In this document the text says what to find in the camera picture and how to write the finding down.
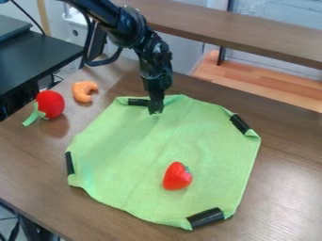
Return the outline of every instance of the wooden shelf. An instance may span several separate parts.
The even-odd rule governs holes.
[[[321,30],[170,0],[113,2],[138,8],[157,31],[322,69]]]
[[[217,51],[206,55],[192,75],[322,113],[322,82],[231,61],[217,66]]]

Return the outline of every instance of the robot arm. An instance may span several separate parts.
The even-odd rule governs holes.
[[[146,25],[137,9],[120,8],[108,0],[62,0],[89,15],[120,48],[133,49],[139,59],[150,114],[162,113],[165,91],[172,85],[169,46]]]

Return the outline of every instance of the strawberry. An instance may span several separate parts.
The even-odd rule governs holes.
[[[163,179],[163,187],[167,190],[179,190],[189,186],[192,175],[189,168],[181,162],[172,162]]]

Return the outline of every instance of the white wall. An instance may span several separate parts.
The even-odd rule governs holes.
[[[16,2],[23,7],[38,23],[40,23],[40,15],[38,13],[36,0],[16,0]],[[32,23],[10,2],[0,5],[0,14]],[[35,26],[33,26],[31,29],[33,31],[40,32]]]

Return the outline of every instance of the green cloth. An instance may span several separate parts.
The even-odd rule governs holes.
[[[120,97],[67,152],[75,174],[72,186],[101,203],[144,220],[192,230],[187,217],[218,207],[225,218],[242,199],[261,139],[245,135],[220,105],[184,95],[167,96],[162,114],[127,105]],[[190,187],[167,191],[164,173],[173,161],[190,168]]]

